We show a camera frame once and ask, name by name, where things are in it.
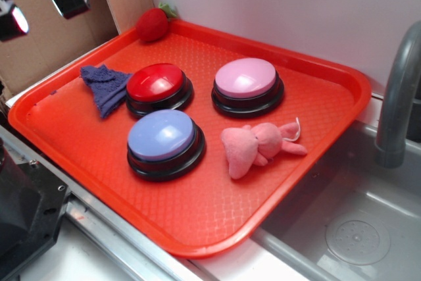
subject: gray faucet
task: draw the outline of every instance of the gray faucet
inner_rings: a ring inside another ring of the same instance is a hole
[[[376,138],[376,162],[401,166],[405,139],[421,141],[421,21],[406,32],[387,81]]]

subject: plastic tray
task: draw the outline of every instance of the plastic tray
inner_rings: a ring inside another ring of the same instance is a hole
[[[211,100],[214,75],[242,57],[266,59],[285,84],[282,104],[253,119],[218,114]],[[178,65],[193,83],[185,112],[205,133],[207,152],[191,173],[170,182],[139,179],[126,160],[128,132],[136,122],[123,104],[105,120],[80,78],[80,67],[106,64],[123,72],[155,63]],[[21,97],[9,113],[20,133],[111,209],[173,255],[208,257],[245,238],[354,121],[370,99],[358,71],[314,57],[239,38],[181,20],[154,43],[133,29],[114,38]],[[309,154],[279,154],[253,166],[240,180],[228,175],[220,133],[227,127],[301,123],[299,143]]]

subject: red button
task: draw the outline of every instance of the red button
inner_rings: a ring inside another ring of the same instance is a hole
[[[129,96],[136,101],[156,102],[176,93],[183,80],[183,72],[176,65],[154,64],[130,77],[126,88]]]

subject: blue cloth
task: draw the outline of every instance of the blue cloth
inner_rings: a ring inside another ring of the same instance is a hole
[[[108,69],[84,66],[80,74],[85,84],[93,92],[93,100],[100,111],[101,118],[108,117],[125,99],[126,84],[131,74]]]

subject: sink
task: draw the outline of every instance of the sink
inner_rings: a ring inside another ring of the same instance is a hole
[[[310,280],[419,280],[421,146],[386,169],[375,137],[354,122],[252,238]]]

